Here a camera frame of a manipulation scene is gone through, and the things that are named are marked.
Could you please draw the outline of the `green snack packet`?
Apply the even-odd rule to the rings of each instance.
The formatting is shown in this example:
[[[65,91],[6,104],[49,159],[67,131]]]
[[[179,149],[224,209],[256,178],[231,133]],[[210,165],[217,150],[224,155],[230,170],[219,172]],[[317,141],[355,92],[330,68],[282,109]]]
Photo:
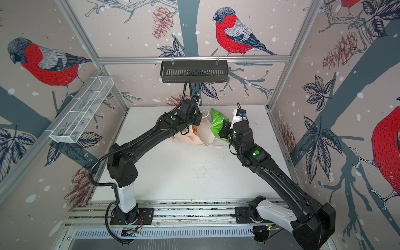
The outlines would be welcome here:
[[[226,143],[229,143],[229,134],[227,134],[227,138],[221,138],[219,136],[219,132],[223,129],[223,127],[226,125],[229,125],[228,127],[228,132],[231,132],[230,125],[231,122],[229,121],[229,118],[225,116],[223,113],[217,111],[216,109],[211,108],[210,109],[210,114],[211,114],[211,127],[210,130],[215,136],[216,139],[220,139]]]

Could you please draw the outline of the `printed paper bag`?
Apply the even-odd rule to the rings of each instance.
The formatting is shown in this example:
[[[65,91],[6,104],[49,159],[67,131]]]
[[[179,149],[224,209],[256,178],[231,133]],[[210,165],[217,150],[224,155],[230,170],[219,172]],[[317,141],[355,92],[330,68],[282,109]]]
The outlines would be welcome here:
[[[211,114],[209,110],[202,110],[203,114],[199,126],[191,125],[183,132],[178,132],[171,137],[174,143],[183,143],[190,145],[208,146],[213,148],[222,148],[228,146],[228,143],[217,138],[211,131]]]

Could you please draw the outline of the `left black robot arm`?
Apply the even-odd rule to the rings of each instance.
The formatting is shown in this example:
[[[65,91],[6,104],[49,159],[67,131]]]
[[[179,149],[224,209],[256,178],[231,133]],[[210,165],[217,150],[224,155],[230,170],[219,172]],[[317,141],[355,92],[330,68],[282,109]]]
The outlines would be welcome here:
[[[134,197],[134,181],[139,173],[135,163],[162,141],[183,133],[191,125],[199,126],[202,113],[193,100],[182,100],[180,105],[161,115],[156,125],[138,138],[121,146],[114,144],[107,160],[107,170],[114,183],[115,213],[121,218],[111,220],[112,225],[133,225],[140,220]]]

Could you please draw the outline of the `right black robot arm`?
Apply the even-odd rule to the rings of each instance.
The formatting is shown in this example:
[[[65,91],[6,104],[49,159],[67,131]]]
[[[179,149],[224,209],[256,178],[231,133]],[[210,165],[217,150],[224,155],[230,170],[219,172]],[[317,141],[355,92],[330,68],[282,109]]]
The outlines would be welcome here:
[[[247,120],[234,124],[224,121],[219,136],[229,141],[242,166],[266,181],[288,206],[283,208],[258,196],[249,205],[251,218],[283,227],[305,250],[320,249],[335,231],[335,209],[308,195],[281,170],[271,155],[254,142]]]

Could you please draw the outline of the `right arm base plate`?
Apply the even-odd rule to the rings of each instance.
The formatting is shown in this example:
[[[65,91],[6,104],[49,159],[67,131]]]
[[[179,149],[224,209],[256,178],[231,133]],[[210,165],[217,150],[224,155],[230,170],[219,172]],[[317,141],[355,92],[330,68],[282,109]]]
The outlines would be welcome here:
[[[239,206],[235,207],[234,210],[234,218],[237,224],[259,224],[251,217],[249,207]]]

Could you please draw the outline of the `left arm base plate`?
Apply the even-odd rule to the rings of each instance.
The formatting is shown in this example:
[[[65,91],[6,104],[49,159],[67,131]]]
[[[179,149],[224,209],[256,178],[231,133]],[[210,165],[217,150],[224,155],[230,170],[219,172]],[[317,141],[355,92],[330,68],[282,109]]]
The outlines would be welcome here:
[[[124,213],[119,206],[111,212],[110,224],[112,226],[127,225],[151,225],[154,217],[154,208],[134,208],[128,213]]]

